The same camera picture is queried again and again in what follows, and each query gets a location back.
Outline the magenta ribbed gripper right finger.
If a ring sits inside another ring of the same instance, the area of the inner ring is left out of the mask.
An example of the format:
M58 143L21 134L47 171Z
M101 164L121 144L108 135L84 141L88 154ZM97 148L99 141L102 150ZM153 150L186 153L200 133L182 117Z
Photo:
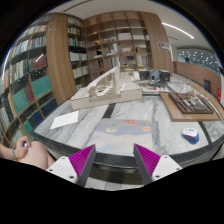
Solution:
M143 184L152 183L152 174L160 160L160 156L138 144L134 145L133 154L139 167Z

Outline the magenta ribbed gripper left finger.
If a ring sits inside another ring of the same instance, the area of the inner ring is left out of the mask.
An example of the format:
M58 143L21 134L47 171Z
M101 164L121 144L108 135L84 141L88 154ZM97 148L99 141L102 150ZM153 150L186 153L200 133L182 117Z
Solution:
M69 157L78 179L76 184L84 187L96 156L95 145L90 145Z

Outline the person's hand holding object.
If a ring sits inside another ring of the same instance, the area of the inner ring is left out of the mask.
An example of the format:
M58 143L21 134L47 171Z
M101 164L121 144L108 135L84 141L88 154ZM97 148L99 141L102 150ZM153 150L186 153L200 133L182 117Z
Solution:
M15 155L18 159L22 159L25 157L28 152L28 148L30 147L30 142L27 136L23 136L17 141Z

